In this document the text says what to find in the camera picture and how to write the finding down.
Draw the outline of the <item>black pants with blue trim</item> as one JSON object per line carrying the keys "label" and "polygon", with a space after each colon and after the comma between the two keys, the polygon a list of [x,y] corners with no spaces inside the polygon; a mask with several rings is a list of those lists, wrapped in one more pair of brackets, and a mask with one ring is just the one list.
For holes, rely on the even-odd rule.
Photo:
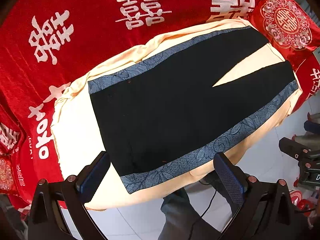
{"label": "black pants with blue trim", "polygon": [[231,149],[298,89],[288,61],[260,55],[267,45],[250,26],[212,31],[88,82],[103,145],[128,193]]}

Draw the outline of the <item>grey trouser leg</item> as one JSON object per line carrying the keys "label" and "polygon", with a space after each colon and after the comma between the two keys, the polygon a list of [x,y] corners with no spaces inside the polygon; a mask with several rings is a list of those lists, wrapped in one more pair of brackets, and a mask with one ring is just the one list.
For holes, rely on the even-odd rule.
{"label": "grey trouser leg", "polygon": [[220,232],[207,223],[192,207],[184,188],[163,198],[161,211],[165,224],[159,239],[218,239]]}

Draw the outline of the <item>red pillow at left edge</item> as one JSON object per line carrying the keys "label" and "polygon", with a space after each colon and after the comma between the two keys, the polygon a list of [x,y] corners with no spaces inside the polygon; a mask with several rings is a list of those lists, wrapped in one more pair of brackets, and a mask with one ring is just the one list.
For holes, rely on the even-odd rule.
{"label": "red pillow at left edge", "polygon": [[18,195],[13,155],[18,152],[21,129],[1,104],[1,194]]}

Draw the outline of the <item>red embroidered throw pillow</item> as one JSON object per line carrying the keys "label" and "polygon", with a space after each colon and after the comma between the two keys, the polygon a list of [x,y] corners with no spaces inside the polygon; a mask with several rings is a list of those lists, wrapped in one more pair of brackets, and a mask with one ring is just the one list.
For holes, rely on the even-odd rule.
{"label": "red embroidered throw pillow", "polygon": [[294,0],[260,0],[248,20],[286,58],[319,47],[319,27]]}

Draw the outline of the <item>red sofa cover white characters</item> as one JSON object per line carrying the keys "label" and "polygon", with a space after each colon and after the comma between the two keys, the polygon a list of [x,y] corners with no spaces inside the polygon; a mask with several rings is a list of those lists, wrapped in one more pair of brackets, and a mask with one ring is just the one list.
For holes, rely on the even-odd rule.
{"label": "red sofa cover white characters", "polygon": [[[21,129],[12,156],[18,195],[8,194],[15,205],[31,204],[39,180],[66,179],[51,125],[56,100],[75,80],[159,34],[223,20],[249,22],[259,1],[9,0],[1,20],[1,104]],[[319,90],[318,51],[283,57],[302,90],[292,112]]]}

